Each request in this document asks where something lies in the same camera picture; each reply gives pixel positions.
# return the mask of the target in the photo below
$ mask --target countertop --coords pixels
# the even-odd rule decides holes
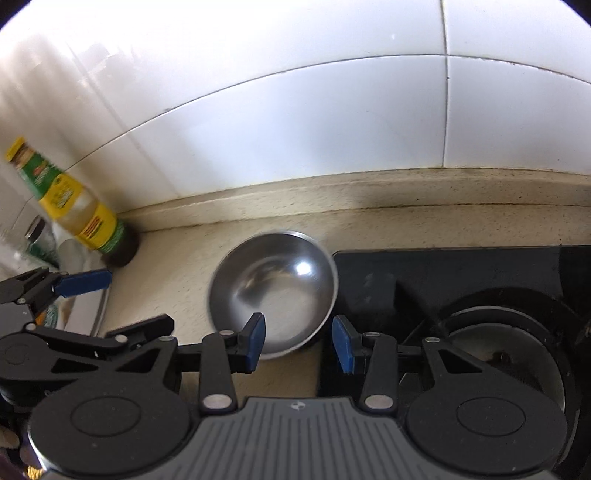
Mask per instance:
[[[591,243],[590,208],[538,205],[456,205],[345,210],[239,220],[142,235],[134,260],[117,271],[101,333],[161,313],[176,322],[180,344],[199,342],[213,329],[207,287],[222,258],[256,233],[290,229],[310,235],[330,252],[350,249],[514,247]],[[233,376],[240,398],[314,396],[320,345],[259,363]],[[197,375],[181,394],[196,396]]]

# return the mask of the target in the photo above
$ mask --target bottle neck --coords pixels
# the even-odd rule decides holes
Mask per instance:
[[[62,170],[24,144],[10,162],[37,199],[42,198]]]

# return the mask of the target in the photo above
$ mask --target sauce bottle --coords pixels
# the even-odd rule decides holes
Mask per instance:
[[[7,152],[39,204],[83,245],[103,254],[108,267],[123,267],[139,247],[139,235],[76,179],[63,172],[24,138],[18,138]]]

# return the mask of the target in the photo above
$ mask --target black glass stove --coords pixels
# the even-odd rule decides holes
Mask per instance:
[[[400,345],[446,338],[536,388],[563,409],[568,436],[554,469],[591,475],[591,246],[338,252],[333,313]],[[318,395],[357,401],[362,377],[345,375],[323,340]],[[420,379],[401,378],[398,418]]]

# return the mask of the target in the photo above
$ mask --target metal bowl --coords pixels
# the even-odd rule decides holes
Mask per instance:
[[[285,355],[314,336],[330,315],[338,290],[332,257],[303,233],[249,238],[218,266],[209,286],[209,317],[218,330],[241,330],[265,316],[261,358]]]

